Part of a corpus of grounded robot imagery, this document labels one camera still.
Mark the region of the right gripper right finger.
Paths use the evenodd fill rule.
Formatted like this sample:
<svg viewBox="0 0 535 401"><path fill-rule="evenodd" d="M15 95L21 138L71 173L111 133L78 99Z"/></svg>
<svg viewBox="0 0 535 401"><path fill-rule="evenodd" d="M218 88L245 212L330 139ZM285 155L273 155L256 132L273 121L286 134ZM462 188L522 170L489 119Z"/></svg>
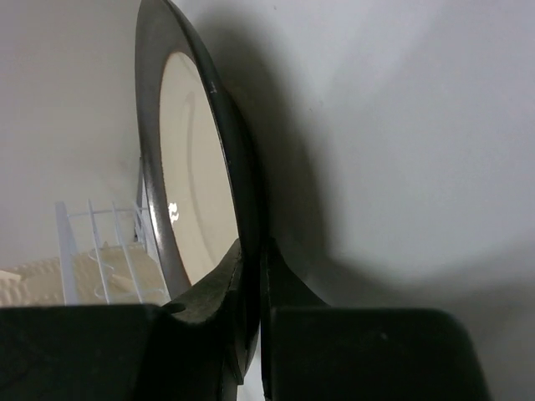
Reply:
<svg viewBox="0 0 535 401"><path fill-rule="evenodd" d="M333 307L275 241L260 267L268 400L488 400L475 349L452 316L423 308Z"/></svg>

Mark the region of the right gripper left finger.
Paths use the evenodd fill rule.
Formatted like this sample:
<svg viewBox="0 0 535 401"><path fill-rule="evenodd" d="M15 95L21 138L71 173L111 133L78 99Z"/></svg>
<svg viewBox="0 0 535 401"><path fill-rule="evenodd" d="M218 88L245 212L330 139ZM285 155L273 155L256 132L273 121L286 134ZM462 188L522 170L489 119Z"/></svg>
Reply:
<svg viewBox="0 0 535 401"><path fill-rule="evenodd" d="M165 306L1 311L4 400L233 400L242 249Z"/></svg>

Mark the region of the yellow woven bamboo plate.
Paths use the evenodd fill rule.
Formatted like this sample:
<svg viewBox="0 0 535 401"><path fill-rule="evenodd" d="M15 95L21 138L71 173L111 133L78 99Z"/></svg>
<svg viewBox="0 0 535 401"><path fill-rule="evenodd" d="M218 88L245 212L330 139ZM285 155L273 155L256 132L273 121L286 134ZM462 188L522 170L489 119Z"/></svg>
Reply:
<svg viewBox="0 0 535 401"><path fill-rule="evenodd" d="M159 265L140 243L100 249L103 266L95 251L73 257L74 284L83 305L111 303L151 303L170 301ZM63 305L64 291L57 257L1 270L3 307Z"/></svg>

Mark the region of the dark rimmed cream plate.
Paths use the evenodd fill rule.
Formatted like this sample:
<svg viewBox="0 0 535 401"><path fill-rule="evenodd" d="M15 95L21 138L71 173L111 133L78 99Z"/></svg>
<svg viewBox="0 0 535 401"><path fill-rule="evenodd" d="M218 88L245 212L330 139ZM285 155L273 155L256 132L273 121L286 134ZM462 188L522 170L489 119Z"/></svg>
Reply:
<svg viewBox="0 0 535 401"><path fill-rule="evenodd" d="M259 324L264 200L247 126L200 36L170 1L140 4L135 95L150 221L170 296L217 321L241 372Z"/></svg>

